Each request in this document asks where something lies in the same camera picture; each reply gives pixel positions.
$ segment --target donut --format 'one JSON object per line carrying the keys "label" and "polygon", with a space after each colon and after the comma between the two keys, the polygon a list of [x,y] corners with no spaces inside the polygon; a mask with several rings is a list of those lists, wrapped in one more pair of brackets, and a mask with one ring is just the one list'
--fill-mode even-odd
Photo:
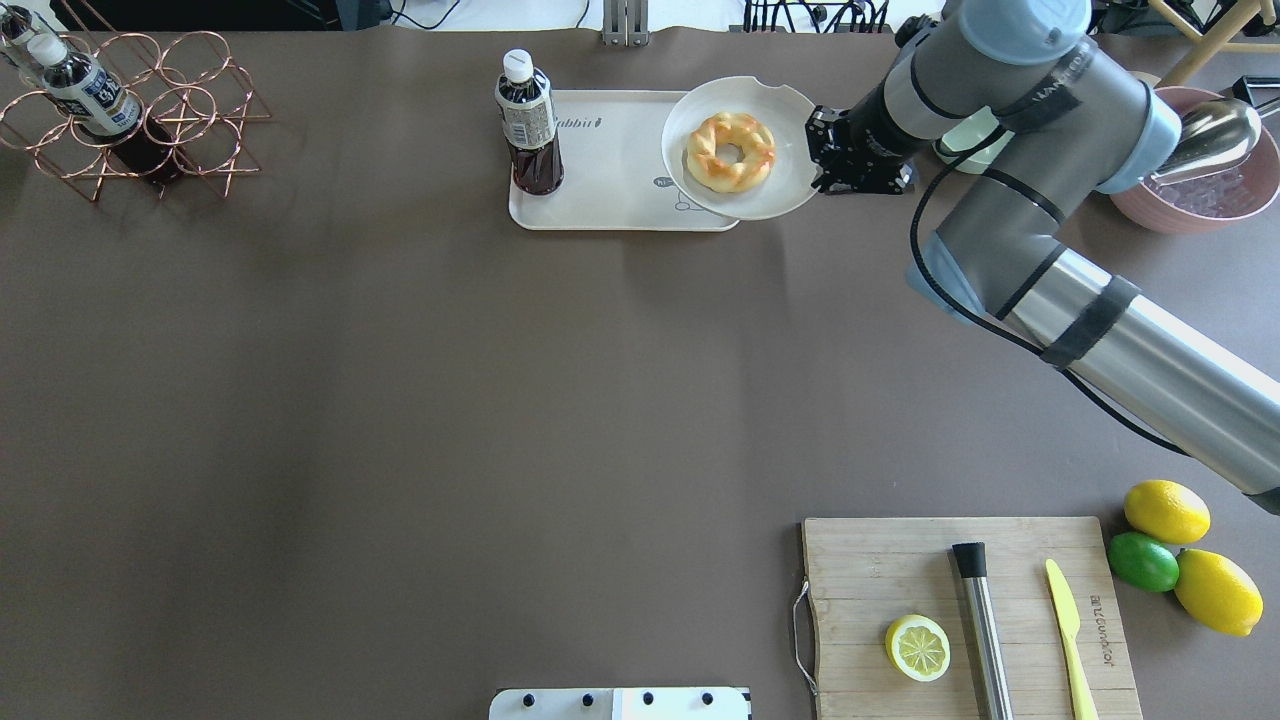
{"label": "donut", "polygon": [[[726,163],[716,150],[733,145],[742,158]],[[716,192],[742,192],[764,182],[773,169],[777,146],[764,123],[746,113],[716,113],[689,135],[685,167],[694,179]]]}

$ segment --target wooden cutting board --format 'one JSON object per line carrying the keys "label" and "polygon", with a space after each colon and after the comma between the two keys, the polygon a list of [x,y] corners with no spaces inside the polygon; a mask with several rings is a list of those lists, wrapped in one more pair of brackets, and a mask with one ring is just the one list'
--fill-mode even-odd
{"label": "wooden cutting board", "polygon": [[[951,557],[987,544],[1005,674],[1019,720],[1073,720],[1066,662],[1044,560],[1062,568],[1076,607],[1076,644],[1101,720],[1142,720],[1115,585],[1097,518],[854,518],[804,521],[817,637],[818,720],[977,720],[963,591]],[[908,612],[951,641],[951,669],[918,683],[890,665],[884,632]]]}

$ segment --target yellow knife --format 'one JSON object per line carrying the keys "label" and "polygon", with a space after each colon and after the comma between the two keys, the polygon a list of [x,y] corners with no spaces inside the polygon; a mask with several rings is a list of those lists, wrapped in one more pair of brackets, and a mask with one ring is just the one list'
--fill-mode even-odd
{"label": "yellow knife", "polygon": [[1062,633],[1066,673],[1071,679],[1071,710],[1075,711],[1075,720],[1098,720],[1098,711],[1093,707],[1093,696],[1089,693],[1089,683],[1084,679],[1080,651],[1075,647],[1075,635],[1080,632],[1080,611],[1075,607],[1071,585],[1066,584],[1066,578],[1057,562],[1046,560],[1044,571],[1048,574],[1048,588],[1053,594],[1057,629]]}

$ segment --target table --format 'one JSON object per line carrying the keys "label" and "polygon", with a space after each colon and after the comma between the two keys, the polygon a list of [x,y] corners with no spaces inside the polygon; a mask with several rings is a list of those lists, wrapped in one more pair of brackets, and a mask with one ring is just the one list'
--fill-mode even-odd
{"label": "table", "polygon": [[[1106,40],[1157,74],[1185,51]],[[276,119],[227,201],[93,206],[0,154],[6,716],[463,719],[506,687],[736,684],[801,719],[804,518],[1115,529],[1152,477],[1199,492],[1201,547],[1280,598],[1280,521],[906,287],[914,196],[722,234],[507,217],[511,47],[559,87],[754,74],[849,106],[887,36],[230,41]],[[1061,240],[1275,375],[1277,218],[1162,237],[1097,196]],[[1242,641],[1119,592],[1147,717],[1272,714],[1275,618]]]}

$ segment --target metal scoop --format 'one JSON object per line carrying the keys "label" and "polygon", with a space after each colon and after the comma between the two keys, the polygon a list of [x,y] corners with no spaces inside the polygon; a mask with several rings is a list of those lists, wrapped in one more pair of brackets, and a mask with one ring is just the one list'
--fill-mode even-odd
{"label": "metal scoop", "polygon": [[1243,163],[1262,137],[1262,118],[1252,105],[1219,97],[1183,115],[1183,133],[1172,155],[1151,179],[1172,184],[1229,170]]}

